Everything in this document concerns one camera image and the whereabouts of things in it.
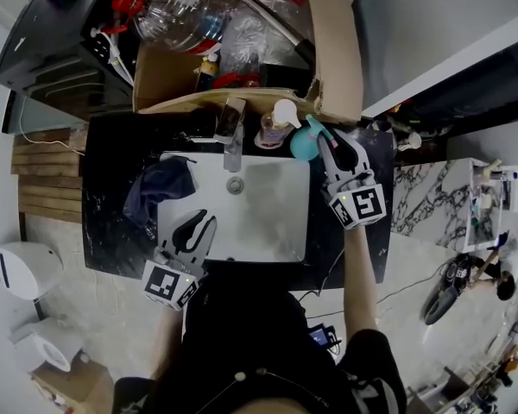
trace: small bottle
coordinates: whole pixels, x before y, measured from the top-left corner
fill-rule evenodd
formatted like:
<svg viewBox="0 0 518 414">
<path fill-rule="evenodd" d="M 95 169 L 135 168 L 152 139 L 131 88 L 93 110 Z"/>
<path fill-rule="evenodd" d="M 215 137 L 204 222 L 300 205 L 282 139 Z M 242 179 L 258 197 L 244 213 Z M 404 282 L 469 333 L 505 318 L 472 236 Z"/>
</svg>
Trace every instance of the small bottle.
<svg viewBox="0 0 518 414">
<path fill-rule="evenodd" d="M 300 127 L 295 103 L 290 100 L 277 101 L 275 109 L 261 117 L 261 129 L 254 143 L 260 148 L 278 148 L 292 130 Z"/>
<path fill-rule="evenodd" d="M 218 73 L 217 59 L 216 53 L 210 53 L 207 57 L 204 57 L 199 67 L 196 92 L 209 91 L 212 88 L 212 82 Z"/>
</svg>

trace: black shirt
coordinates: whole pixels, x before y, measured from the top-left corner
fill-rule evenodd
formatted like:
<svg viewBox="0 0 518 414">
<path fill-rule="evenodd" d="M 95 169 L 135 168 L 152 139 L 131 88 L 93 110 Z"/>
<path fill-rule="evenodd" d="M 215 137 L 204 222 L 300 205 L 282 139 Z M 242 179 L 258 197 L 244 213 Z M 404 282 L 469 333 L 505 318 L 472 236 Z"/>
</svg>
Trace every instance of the black shirt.
<svg viewBox="0 0 518 414">
<path fill-rule="evenodd" d="M 230 413 L 258 398 L 291 398 L 311 413 L 397 414 L 407 403 L 382 333 L 356 333 L 336 365 L 290 293 L 209 279 L 188 303 L 173 366 L 157 382 L 119 380 L 114 414 Z"/>
</svg>

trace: sink drain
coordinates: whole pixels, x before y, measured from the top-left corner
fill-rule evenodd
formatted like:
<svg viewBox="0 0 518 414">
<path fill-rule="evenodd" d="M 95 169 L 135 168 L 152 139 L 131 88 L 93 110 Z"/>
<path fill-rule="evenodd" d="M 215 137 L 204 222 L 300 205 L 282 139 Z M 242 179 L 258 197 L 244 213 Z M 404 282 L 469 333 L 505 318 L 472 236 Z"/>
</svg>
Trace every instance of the sink drain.
<svg viewBox="0 0 518 414">
<path fill-rule="evenodd" d="M 232 195 L 239 195 L 243 191 L 243 179 L 233 176 L 226 181 L 226 190 Z"/>
</svg>

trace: faucet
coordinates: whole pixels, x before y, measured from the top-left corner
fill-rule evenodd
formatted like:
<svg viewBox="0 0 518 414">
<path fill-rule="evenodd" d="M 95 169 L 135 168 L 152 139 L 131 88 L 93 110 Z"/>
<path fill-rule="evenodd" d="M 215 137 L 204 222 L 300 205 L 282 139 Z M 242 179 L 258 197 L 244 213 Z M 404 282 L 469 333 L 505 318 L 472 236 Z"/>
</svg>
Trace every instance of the faucet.
<svg viewBox="0 0 518 414">
<path fill-rule="evenodd" d="M 224 144 L 223 167 L 230 173 L 237 173 L 242 169 L 244 114 L 245 100 L 228 98 L 213 136 L 216 142 Z"/>
</svg>

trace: black countertop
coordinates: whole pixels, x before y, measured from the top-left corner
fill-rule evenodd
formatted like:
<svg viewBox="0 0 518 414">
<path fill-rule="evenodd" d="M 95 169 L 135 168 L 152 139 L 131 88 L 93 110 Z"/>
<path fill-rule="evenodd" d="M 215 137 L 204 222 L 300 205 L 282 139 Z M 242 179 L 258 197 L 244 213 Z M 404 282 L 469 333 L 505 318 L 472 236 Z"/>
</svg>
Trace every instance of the black countertop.
<svg viewBox="0 0 518 414">
<path fill-rule="evenodd" d="M 145 261 L 157 246 L 156 213 L 148 225 L 137 228 L 123 215 L 124 200 L 142 170 L 159 160 L 163 152 L 222 153 L 220 144 L 197 144 L 189 137 L 211 137 L 214 113 L 195 110 L 191 114 L 115 115 L 91 120 L 83 179 L 83 238 L 86 266 L 135 279 L 142 277 Z M 244 154 L 291 157 L 289 140 L 276 150 L 253 144 L 259 118 L 247 115 Z M 382 282 L 388 257 L 393 198 L 393 151 L 390 134 L 358 129 L 357 140 L 369 154 L 376 179 L 382 184 L 388 215 L 367 227 L 370 256 L 376 282 Z M 325 181 L 320 160 L 311 161 L 306 258 L 303 263 L 242 263 L 207 260 L 211 270 L 245 271 L 250 276 L 286 280 L 290 290 L 317 289 L 344 245 L 344 231 L 325 203 L 320 187 Z M 325 288 L 344 284 L 344 259 L 339 259 Z"/>
</svg>

